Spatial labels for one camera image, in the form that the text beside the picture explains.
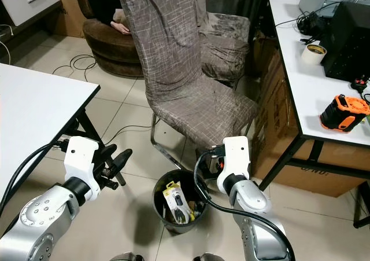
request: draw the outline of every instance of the black electronic device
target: black electronic device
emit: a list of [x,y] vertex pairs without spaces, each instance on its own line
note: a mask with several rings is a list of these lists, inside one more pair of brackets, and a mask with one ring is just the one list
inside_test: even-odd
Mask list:
[[321,62],[326,77],[347,80],[370,73],[370,6],[341,2],[320,45],[327,49]]

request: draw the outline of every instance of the trash can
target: trash can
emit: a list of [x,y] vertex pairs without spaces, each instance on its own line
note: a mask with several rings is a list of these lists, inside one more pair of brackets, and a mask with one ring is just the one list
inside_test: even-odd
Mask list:
[[[185,232],[190,231],[204,216],[204,213],[207,209],[207,204],[201,199],[197,191],[195,190],[195,184],[193,179],[193,173],[184,170],[173,170],[167,172],[165,175],[158,180],[156,186],[153,190],[153,207],[156,214],[160,217],[163,221],[164,226],[167,228],[168,231],[175,234],[183,234]],[[184,193],[186,200],[195,201],[197,205],[203,202],[203,207],[199,210],[200,215],[196,217],[196,219],[190,223],[185,225],[178,225],[177,223],[173,223],[168,219],[163,217],[163,213],[165,211],[166,214],[171,214],[171,210],[169,209],[166,199],[163,195],[163,191],[166,189],[166,185],[174,181],[175,183],[180,181],[181,189]],[[203,187],[206,187],[203,180],[199,178],[199,182]]]

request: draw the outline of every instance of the desk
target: desk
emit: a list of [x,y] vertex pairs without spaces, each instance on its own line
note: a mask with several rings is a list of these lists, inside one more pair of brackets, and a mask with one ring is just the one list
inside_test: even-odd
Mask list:
[[[298,8],[299,0],[269,0],[269,2],[275,24],[296,19],[301,14]],[[345,94],[358,97],[357,91],[350,88],[349,82],[325,77],[321,65],[313,66],[302,62],[300,56],[304,45],[299,40],[306,36],[299,33],[295,22],[277,26],[276,33],[299,133],[263,179],[260,189],[265,190],[285,165],[370,179],[370,171],[323,164],[317,161],[325,141],[370,148],[370,125],[367,121],[357,125],[348,134],[326,130],[320,125],[319,114],[336,95]],[[309,159],[293,158],[307,139],[314,140]]]
[[[37,148],[57,141],[62,134],[89,137],[104,148],[84,110],[99,85],[5,64],[0,64],[0,83],[0,198],[23,160]],[[85,132],[69,128],[76,119]],[[46,153],[47,150],[38,154],[24,167],[10,196]],[[117,176],[124,185],[123,177]]]

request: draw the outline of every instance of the chair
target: chair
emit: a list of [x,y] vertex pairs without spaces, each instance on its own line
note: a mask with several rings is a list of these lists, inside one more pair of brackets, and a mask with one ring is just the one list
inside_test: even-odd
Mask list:
[[236,87],[237,81],[246,74],[249,19],[207,12],[206,0],[194,0],[194,7],[204,74]]
[[132,77],[142,77],[142,69],[132,36],[123,35],[94,18],[88,0],[77,0],[87,18],[83,33],[98,65],[104,70]]
[[138,50],[152,108],[151,141],[178,168],[183,166],[154,140],[156,117],[198,146],[211,148],[239,135],[257,105],[204,75],[192,0],[121,0]]

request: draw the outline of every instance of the orange battery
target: orange battery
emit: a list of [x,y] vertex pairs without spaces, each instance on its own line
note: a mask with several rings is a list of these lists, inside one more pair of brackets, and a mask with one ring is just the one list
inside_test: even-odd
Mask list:
[[335,96],[320,115],[320,120],[324,128],[349,132],[367,115],[370,115],[370,109],[364,100],[341,94]]

